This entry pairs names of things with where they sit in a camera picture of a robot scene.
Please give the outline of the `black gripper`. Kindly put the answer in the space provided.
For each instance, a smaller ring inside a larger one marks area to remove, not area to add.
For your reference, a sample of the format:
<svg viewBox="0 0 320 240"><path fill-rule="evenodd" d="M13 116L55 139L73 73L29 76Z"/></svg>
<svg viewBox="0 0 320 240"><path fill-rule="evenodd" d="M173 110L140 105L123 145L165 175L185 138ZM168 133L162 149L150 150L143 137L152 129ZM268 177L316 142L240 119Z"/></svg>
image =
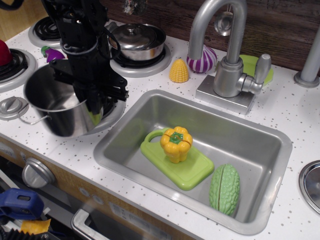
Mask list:
<svg viewBox="0 0 320 240"><path fill-rule="evenodd" d="M84 67L74 70L67 59L52 60L49 66L53 69L56 81L69 84L80 103L86 101L93 115L106 115L110 111L110 98L125 101L128 91L127 80L111 69L109 65L89 72Z"/></svg>

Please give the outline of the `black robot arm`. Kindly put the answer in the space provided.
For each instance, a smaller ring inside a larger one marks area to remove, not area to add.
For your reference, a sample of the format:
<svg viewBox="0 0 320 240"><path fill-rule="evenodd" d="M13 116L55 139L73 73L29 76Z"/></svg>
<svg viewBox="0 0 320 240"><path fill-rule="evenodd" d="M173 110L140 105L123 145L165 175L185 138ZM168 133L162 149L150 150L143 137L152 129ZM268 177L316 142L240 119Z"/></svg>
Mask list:
<svg viewBox="0 0 320 240"><path fill-rule="evenodd" d="M107 116L117 101L128 97L127 80L110 66L108 9L98 0L44 0L42 4L67 56L50 62L55 80L71 85L90 112Z"/></svg>

